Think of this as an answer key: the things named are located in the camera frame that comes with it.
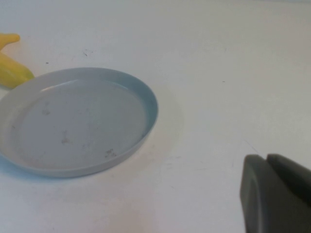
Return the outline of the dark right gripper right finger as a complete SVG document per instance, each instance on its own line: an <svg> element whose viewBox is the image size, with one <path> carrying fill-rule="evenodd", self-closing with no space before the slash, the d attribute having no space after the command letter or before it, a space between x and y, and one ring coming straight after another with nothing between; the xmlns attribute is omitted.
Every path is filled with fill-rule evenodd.
<svg viewBox="0 0 311 233"><path fill-rule="evenodd" d="M311 200L310 169L280 154L268 154L266 161L295 196Z"/></svg>

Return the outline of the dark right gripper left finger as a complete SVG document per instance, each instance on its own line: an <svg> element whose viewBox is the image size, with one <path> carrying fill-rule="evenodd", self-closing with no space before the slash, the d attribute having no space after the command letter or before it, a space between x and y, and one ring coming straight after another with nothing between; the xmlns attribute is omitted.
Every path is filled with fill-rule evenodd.
<svg viewBox="0 0 311 233"><path fill-rule="evenodd" d="M311 201L295 196L259 155L244 159L240 199L248 233L311 231Z"/></svg>

